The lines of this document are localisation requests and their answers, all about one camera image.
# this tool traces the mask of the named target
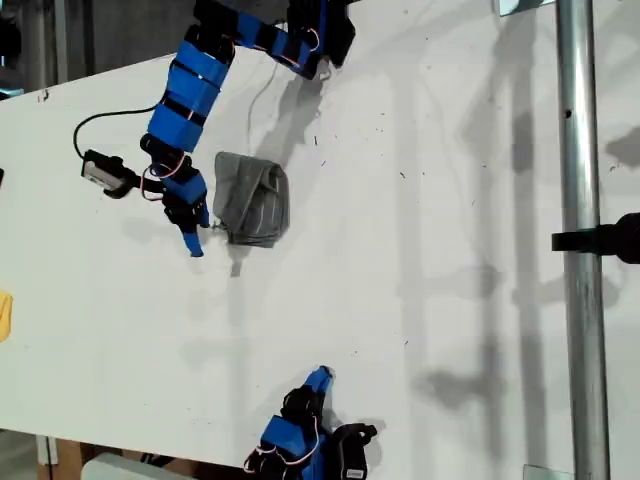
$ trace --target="gray cloth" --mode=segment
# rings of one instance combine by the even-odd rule
[[[272,248],[289,228],[289,181],[277,163],[220,152],[213,214],[233,245]]]

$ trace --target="yellow object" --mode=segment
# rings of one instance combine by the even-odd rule
[[[4,342],[11,333],[11,306],[13,297],[0,291],[0,342]]]

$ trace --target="white tabletop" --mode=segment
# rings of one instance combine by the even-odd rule
[[[602,216],[615,221],[640,208],[639,136],[625,139],[640,125],[640,7],[596,3]],[[0,289],[15,297],[0,427],[240,465],[283,396],[326,364],[327,420],[380,429],[373,479],[572,470],[550,242],[554,8],[351,10],[342,71],[303,82],[240,50],[206,124],[193,158],[210,201],[222,150],[280,162],[291,182],[290,231],[241,268],[223,238],[189,258],[158,204],[80,177],[75,125],[152,105],[169,57],[0,104]],[[81,148],[140,172],[148,118],[89,124]],[[604,271],[613,473],[634,478],[640,270],[605,259]]]

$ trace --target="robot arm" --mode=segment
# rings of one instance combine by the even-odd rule
[[[123,167],[121,160],[119,165],[110,165],[107,157],[92,151],[84,157],[83,175],[103,185],[105,172],[120,180],[120,184],[106,182],[105,186],[112,188],[105,192],[114,198],[121,198],[136,186],[160,191],[165,214],[182,232],[191,255],[202,256],[197,226],[209,226],[207,188],[188,154],[193,153],[202,135],[233,63],[235,46],[263,51],[311,79],[323,57],[342,66],[355,37],[343,2],[291,0],[287,11],[289,32],[285,32],[213,0],[197,0],[194,16],[200,24],[189,28],[171,62],[165,93],[140,141],[142,150],[151,156],[149,171],[158,180],[141,179],[138,184],[140,177]],[[93,172],[87,169],[90,154],[97,160],[91,163]]]

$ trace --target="silver pipe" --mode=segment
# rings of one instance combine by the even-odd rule
[[[600,223],[592,0],[558,0],[558,72],[564,231]],[[576,480],[610,480],[602,266],[565,254]]]
[[[67,1],[54,1],[54,21],[56,35],[56,62],[58,83],[69,81],[69,56],[67,43]]]

